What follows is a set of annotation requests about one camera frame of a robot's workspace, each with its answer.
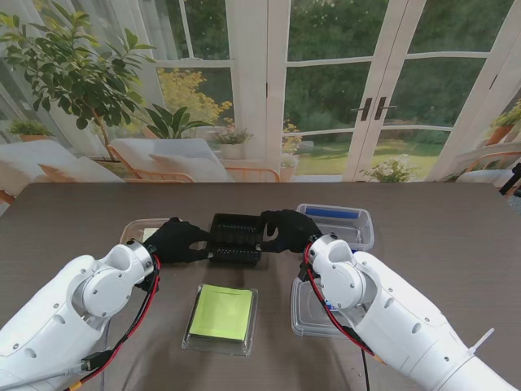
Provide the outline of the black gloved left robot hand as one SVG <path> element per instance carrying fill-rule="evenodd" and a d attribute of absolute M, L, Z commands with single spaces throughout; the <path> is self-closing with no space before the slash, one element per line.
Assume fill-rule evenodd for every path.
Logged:
<path fill-rule="evenodd" d="M 162 264 L 191 263 L 208 258 L 207 250 L 194 249 L 191 246 L 209 239 L 210 234 L 207 231 L 181 221 L 178 217 L 171 217 L 143 245 Z"/>

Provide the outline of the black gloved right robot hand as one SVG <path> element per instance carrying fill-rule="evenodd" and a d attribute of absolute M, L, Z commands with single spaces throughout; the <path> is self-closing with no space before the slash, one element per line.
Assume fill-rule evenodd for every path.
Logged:
<path fill-rule="evenodd" d="M 322 232 L 315 222 L 295 210 L 267 210 L 260 214 L 260 229 L 271 239 L 260 248 L 266 253 L 290 251 L 302 253 L 309 242 L 320 238 Z"/>

